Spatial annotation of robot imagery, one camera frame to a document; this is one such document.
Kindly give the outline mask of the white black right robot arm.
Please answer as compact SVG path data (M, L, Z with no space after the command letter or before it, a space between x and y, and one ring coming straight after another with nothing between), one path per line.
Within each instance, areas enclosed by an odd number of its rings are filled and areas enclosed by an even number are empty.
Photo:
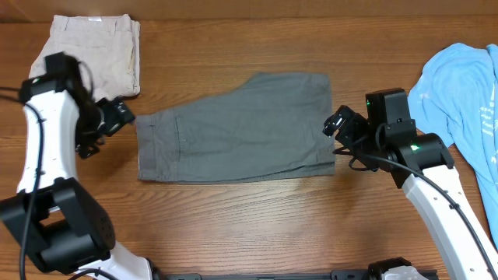
M497 252L461 186L454 160L434 133L418 135L403 89L366 95L367 117L342 105L323 132L336 155L363 171L389 173L423 219L452 279L495 279Z

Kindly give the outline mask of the grey shorts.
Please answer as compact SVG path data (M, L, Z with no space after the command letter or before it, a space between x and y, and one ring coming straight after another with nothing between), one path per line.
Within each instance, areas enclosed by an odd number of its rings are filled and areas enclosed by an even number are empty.
M136 119L140 180L225 184L335 173L324 74L258 73L234 91Z

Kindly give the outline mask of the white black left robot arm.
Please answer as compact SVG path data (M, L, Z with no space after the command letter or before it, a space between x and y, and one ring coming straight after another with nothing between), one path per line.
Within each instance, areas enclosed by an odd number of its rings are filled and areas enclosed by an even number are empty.
M75 167L134 114L118 98L94 100L73 56L48 55L45 66L17 91L27 122L26 159L16 194L1 203L1 220L20 246L19 273L31 261L43 273L71 279L161 280L151 260L116 240L109 215L80 184Z

